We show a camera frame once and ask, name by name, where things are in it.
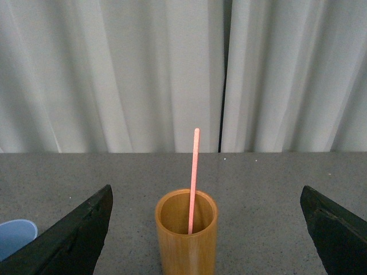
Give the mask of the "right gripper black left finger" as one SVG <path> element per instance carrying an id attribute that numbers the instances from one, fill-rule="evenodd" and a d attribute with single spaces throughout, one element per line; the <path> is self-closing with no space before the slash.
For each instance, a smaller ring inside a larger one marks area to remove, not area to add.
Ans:
<path id="1" fill-rule="evenodd" d="M 105 185 L 35 240 L 1 261 L 1 274 L 93 274 L 113 206 Z"/>

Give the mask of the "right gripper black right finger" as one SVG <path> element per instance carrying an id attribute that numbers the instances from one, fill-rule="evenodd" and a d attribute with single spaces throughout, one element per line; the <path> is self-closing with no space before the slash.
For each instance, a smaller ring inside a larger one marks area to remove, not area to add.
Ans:
<path id="1" fill-rule="evenodd" d="M 366 221 L 310 186 L 300 205 L 327 274 L 366 274 Z"/>

